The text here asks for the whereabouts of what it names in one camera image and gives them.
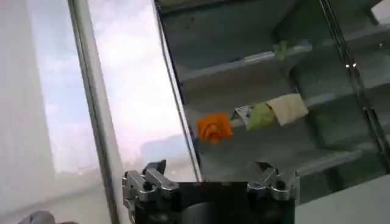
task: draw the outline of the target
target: orange toy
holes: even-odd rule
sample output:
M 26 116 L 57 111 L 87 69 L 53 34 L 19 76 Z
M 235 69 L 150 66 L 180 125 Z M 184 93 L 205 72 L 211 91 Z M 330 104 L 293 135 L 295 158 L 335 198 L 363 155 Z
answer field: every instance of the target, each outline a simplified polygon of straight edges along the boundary
M 225 113 L 208 115 L 197 122 L 198 134 L 201 140 L 215 144 L 222 138 L 233 136 L 229 116 Z

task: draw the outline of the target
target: white cloth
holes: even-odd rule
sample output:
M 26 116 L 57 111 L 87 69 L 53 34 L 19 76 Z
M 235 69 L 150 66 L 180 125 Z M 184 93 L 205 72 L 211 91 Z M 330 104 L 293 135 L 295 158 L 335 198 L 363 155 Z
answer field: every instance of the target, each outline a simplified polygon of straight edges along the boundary
M 309 113 L 300 94 L 288 94 L 270 100 L 267 104 L 274 111 L 281 126 L 291 123 Z

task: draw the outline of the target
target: glass pane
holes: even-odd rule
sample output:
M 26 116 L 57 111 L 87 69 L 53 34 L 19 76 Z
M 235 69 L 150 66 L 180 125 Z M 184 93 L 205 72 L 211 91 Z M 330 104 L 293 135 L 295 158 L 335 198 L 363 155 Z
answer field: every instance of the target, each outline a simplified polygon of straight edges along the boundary
M 302 202 L 367 180 L 352 183 L 339 168 L 375 159 L 376 148 L 319 1 L 158 2 L 205 180 L 256 180 L 253 162 L 268 161 L 302 173 Z M 304 105 L 293 101 L 300 98 Z M 215 113 L 227 115 L 233 132 L 217 144 L 210 139 L 224 126 L 208 117 Z M 273 120 L 261 120 L 270 113 Z M 256 130 L 248 117 L 261 121 Z M 373 163 L 371 178 L 383 173 Z
M 153 2 L 89 0 L 89 5 L 124 168 L 141 170 L 167 159 L 168 177 L 195 181 Z
M 66 1 L 0 1 L 0 223 L 108 223 Z
M 373 104 L 387 139 L 390 139 L 390 107 L 388 94 L 390 93 L 390 76 L 388 74 L 389 48 L 388 41 L 390 27 L 388 20 L 390 13 L 390 1 L 331 1 L 332 9 L 341 27 L 343 37 L 349 47 L 352 57 L 355 59 L 358 72 L 367 88 L 369 100 Z M 370 168 L 373 172 L 380 173 L 377 164 L 380 155 L 375 158 L 367 158 L 356 164 L 356 172 L 360 167 Z M 351 175 L 349 167 L 342 170 L 344 176 L 354 177 L 352 183 L 358 179 Z

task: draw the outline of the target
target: gray cabinet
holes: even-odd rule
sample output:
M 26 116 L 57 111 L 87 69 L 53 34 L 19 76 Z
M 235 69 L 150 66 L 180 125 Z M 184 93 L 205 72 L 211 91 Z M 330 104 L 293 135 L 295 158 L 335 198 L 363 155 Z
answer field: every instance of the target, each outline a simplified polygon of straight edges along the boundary
M 268 161 L 298 171 L 305 202 L 386 173 L 390 30 L 372 13 L 378 2 L 156 1 L 205 181 L 255 180 L 253 162 Z M 233 138 L 219 144 L 197 136 L 210 113 L 289 93 L 307 116 L 255 131 L 231 120 Z

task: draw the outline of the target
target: green cloth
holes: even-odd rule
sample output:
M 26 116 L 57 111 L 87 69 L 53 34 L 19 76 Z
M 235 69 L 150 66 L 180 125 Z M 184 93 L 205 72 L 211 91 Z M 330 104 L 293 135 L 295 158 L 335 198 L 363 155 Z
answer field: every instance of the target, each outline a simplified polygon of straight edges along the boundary
M 287 41 L 283 40 L 279 44 L 274 45 L 275 56 L 283 61 L 287 56 Z
M 250 112 L 250 118 L 246 130 L 252 131 L 256 128 L 267 126 L 275 121 L 274 112 L 266 103 L 255 104 Z

